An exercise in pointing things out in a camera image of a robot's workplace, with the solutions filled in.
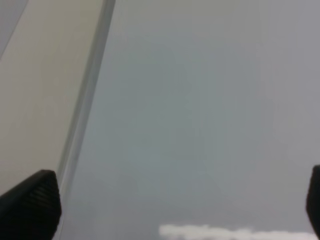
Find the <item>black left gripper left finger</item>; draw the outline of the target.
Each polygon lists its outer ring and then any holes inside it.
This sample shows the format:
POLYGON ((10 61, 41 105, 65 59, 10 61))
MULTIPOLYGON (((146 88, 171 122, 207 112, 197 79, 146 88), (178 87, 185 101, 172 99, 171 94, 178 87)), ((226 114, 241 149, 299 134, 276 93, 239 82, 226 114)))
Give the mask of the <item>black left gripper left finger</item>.
POLYGON ((0 196, 2 240, 51 240, 62 215, 53 170, 39 170, 0 196))

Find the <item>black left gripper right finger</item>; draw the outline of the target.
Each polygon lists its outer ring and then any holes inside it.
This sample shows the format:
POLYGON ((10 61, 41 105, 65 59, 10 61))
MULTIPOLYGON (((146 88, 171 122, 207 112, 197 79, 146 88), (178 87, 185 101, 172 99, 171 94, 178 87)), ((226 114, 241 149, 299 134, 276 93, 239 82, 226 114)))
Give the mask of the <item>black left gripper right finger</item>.
POLYGON ((306 212, 315 235, 320 237, 320 166, 312 169, 306 196, 306 212))

